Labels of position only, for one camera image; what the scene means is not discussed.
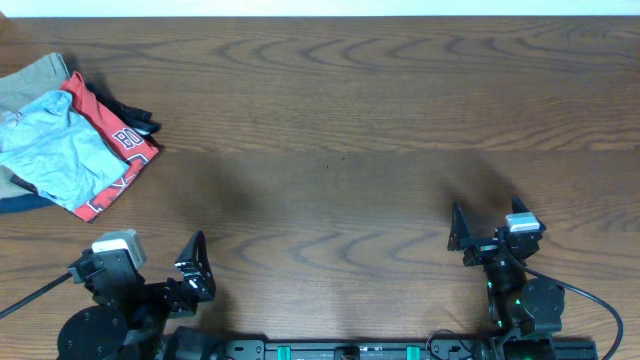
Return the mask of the light blue t-shirt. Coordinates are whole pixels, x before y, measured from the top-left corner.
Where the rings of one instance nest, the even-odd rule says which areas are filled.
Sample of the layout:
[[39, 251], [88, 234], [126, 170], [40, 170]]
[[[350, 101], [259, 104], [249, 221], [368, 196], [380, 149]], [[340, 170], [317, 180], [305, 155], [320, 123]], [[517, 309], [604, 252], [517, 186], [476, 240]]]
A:
[[72, 100], [66, 91], [49, 91], [1, 121], [1, 164], [68, 211], [129, 169]]

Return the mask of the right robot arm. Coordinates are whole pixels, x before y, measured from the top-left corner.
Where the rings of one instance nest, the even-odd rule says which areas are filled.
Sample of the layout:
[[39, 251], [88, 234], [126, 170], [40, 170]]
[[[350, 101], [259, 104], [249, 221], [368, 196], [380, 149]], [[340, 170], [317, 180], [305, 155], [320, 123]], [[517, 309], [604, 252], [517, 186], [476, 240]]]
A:
[[489, 237], [475, 237], [461, 206], [452, 205], [447, 249], [461, 251], [466, 267], [480, 266], [487, 279], [488, 311], [495, 334], [472, 342], [473, 359], [557, 359], [553, 335], [562, 329], [565, 290], [538, 275], [527, 277], [524, 261], [539, 250], [545, 225], [515, 197], [505, 224]]

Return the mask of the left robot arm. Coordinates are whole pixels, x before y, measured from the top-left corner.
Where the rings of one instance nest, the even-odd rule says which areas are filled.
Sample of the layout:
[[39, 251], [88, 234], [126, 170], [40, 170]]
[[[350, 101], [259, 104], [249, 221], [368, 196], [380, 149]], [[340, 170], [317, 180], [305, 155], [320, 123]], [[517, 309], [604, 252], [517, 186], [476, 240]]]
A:
[[146, 253], [133, 230], [107, 232], [68, 267], [95, 305], [61, 329], [61, 359], [224, 359], [224, 341], [191, 328], [164, 333], [170, 319], [192, 317], [215, 298], [206, 238], [196, 231], [174, 266], [183, 278], [148, 283], [139, 270]]

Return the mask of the navy blue folded garment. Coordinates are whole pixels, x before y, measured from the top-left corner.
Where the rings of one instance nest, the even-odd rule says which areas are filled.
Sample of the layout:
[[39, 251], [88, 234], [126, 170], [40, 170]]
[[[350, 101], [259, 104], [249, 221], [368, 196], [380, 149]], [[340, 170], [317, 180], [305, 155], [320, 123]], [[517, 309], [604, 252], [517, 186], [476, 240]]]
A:
[[11, 198], [4, 198], [0, 203], [0, 214], [11, 214], [31, 211], [54, 205], [49, 199], [35, 194], [21, 195]]

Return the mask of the red folded t-shirt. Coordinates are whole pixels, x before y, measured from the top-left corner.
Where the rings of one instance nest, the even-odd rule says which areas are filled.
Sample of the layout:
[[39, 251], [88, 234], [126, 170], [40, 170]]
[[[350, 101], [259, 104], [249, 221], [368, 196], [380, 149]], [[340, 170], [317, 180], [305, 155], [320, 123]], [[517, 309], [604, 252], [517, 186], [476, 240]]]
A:
[[157, 126], [150, 123], [150, 112], [129, 107], [102, 95], [89, 86], [77, 71], [72, 73], [60, 89], [72, 95], [73, 108], [89, 121], [115, 154], [129, 166], [124, 174], [120, 175], [112, 184], [73, 211], [77, 217], [85, 222], [92, 222], [134, 182], [142, 169], [159, 154], [158, 148], [137, 129], [137, 126], [141, 125], [145, 131], [154, 133]]

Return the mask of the black patterned folded garment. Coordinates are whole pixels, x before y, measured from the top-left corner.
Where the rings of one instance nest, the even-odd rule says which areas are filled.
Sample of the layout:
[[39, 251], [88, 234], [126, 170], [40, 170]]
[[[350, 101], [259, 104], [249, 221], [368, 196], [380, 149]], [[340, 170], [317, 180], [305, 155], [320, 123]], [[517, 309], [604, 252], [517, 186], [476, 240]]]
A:
[[52, 86], [44, 83], [1, 88], [1, 142], [9, 150], [1, 155], [1, 171], [14, 165], [17, 175], [32, 183], [47, 198], [76, 201], [96, 195], [123, 175], [128, 165], [112, 153], [82, 110], [94, 100], [127, 126], [132, 119], [144, 123], [145, 110], [102, 102], [78, 76]]

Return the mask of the tan folded garment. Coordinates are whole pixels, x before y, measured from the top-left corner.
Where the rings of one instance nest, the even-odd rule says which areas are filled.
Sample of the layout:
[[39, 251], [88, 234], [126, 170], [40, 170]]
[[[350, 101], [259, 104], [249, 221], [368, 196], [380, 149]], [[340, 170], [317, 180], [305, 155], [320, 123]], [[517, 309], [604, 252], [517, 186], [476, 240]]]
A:
[[60, 53], [43, 56], [1, 79], [1, 123], [48, 91], [58, 90], [70, 77]]

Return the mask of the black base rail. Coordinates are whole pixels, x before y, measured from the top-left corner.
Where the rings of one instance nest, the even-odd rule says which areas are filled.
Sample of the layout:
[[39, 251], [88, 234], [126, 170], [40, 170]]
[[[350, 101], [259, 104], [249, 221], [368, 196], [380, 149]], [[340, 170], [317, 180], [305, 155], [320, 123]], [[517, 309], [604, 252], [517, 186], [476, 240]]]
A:
[[438, 331], [415, 341], [263, 341], [223, 339], [180, 327], [155, 356], [160, 360], [597, 360], [592, 341], [504, 340]]

